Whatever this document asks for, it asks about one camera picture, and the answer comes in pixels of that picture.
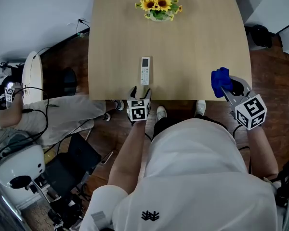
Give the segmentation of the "person's right forearm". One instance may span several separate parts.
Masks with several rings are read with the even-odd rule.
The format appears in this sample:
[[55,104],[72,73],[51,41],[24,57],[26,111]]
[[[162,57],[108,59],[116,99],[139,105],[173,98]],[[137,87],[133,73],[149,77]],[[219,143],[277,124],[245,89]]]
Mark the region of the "person's right forearm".
[[247,137],[252,174],[260,179],[275,179],[279,173],[278,164],[263,128],[248,130]]

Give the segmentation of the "person's right white shoe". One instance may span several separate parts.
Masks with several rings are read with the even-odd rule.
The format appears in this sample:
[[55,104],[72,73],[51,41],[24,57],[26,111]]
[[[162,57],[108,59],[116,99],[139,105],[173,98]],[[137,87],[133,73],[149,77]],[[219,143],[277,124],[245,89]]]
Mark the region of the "person's right white shoe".
[[205,100],[196,101],[195,117],[204,116],[205,111],[206,111],[206,101]]

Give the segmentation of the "person's left forearm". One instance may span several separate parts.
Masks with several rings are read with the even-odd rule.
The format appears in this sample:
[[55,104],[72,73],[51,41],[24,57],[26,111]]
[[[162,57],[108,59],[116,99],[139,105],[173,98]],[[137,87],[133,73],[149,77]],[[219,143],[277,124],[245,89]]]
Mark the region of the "person's left forearm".
[[135,122],[110,170],[108,184],[131,194],[138,182],[145,141],[145,121]]

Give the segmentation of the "black equipment rig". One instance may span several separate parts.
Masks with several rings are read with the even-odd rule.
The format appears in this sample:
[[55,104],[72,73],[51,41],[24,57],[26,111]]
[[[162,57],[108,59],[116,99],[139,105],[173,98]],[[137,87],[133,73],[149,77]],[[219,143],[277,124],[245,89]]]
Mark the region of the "black equipment rig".
[[289,161],[283,166],[283,170],[278,174],[277,179],[281,182],[281,187],[276,192],[276,204],[284,207],[289,200]]

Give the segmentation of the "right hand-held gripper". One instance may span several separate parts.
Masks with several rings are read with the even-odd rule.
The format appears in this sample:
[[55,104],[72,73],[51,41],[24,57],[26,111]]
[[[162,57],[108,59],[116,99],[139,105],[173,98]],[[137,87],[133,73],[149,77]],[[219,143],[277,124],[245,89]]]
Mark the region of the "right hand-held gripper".
[[251,91],[251,87],[244,79],[230,76],[232,90],[221,87],[226,101],[230,104],[234,119],[245,127],[252,130],[260,126],[266,118],[267,108],[259,94]]

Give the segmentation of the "person's left white shoe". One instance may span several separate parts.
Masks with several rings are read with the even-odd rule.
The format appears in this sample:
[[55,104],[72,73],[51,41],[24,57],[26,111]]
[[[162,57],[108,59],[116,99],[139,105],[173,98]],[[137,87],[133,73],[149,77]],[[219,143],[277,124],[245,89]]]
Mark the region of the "person's left white shoe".
[[167,111],[164,106],[162,105],[158,106],[157,111],[156,111],[156,117],[157,117],[157,121],[160,121],[162,118],[167,117]]

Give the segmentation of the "blue cloth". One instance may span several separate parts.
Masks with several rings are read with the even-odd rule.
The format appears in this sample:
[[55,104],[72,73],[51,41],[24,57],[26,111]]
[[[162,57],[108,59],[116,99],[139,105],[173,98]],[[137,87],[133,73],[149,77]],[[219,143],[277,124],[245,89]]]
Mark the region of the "blue cloth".
[[222,88],[232,91],[233,83],[229,76],[229,69],[220,67],[219,69],[211,72],[211,87],[216,98],[224,96]]

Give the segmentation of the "potted yellow sunflowers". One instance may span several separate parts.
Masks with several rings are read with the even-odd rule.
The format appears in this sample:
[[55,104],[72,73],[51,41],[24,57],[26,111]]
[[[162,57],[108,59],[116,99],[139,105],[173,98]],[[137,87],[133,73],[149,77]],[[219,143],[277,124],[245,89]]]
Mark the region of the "potted yellow sunflowers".
[[177,13],[182,12],[179,0],[139,0],[135,8],[145,11],[145,18],[154,22],[173,21]]

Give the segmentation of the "white round side table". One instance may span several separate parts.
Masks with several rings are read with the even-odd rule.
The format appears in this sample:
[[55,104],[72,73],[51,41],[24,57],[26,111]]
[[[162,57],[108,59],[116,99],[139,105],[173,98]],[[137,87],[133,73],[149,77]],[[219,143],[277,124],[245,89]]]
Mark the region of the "white round side table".
[[40,56],[32,51],[24,64],[22,73],[24,88],[24,104],[35,103],[43,100],[43,70]]

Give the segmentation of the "black chair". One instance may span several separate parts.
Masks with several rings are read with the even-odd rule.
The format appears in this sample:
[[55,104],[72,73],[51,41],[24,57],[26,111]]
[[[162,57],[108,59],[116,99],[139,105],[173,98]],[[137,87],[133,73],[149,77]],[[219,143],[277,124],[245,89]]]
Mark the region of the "black chair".
[[66,197],[81,187],[99,164],[106,164],[113,153],[102,157],[80,134],[73,134],[68,151],[47,163],[42,175],[59,196]]

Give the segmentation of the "white remote control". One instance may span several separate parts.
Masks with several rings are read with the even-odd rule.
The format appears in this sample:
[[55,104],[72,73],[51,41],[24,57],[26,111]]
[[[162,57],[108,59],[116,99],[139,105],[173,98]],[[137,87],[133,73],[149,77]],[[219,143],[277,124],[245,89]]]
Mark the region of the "white remote control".
[[150,82],[150,57],[141,58],[141,85],[149,85]]

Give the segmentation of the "black bin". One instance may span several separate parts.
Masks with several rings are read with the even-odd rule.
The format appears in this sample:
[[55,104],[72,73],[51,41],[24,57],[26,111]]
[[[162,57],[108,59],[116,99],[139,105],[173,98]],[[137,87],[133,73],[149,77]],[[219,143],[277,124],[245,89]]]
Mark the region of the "black bin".
[[268,29],[262,25],[245,26],[249,50],[270,49],[273,45]]

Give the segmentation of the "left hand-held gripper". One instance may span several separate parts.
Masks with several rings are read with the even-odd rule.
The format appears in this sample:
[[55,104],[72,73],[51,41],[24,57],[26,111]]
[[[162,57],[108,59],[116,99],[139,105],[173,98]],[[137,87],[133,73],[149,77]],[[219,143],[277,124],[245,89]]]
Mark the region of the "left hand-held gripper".
[[131,122],[146,121],[151,111],[152,90],[148,89],[141,99],[136,99],[137,87],[130,89],[127,99],[127,114]]

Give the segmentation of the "person's black shorts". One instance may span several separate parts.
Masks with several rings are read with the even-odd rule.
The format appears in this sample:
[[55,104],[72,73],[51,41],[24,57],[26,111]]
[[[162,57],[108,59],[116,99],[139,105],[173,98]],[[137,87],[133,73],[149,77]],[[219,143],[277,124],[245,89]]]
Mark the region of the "person's black shorts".
[[155,123],[154,126],[154,133],[152,139],[154,139],[158,134],[162,131],[166,130],[167,128],[182,122],[182,120],[174,119],[170,117],[163,117]]

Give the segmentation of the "white rounded device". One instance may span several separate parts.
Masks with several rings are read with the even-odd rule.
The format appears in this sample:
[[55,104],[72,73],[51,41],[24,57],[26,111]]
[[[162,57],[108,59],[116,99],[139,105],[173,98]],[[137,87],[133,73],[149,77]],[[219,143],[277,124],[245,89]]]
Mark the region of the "white rounded device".
[[25,188],[44,171],[43,148],[39,144],[33,144],[0,162],[0,184],[12,189]]

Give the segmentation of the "large white cabinet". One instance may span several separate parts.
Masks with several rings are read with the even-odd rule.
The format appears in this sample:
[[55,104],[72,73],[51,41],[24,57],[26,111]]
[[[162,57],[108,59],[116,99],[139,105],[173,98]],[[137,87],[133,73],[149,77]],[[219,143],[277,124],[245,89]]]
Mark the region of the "large white cabinet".
[[289,26],[289,0],[260,0],[246,25],[262,25],[271,33]]

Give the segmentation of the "person's white shirt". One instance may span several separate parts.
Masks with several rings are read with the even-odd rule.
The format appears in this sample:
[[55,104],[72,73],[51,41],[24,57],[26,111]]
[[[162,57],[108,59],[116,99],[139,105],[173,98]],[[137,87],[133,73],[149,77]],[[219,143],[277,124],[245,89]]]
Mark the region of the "person's white shirt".
[[80,231],[282,231],[272,184],[248,173],[231,134],[189,119],[159,133],[132,193],[96,189]]

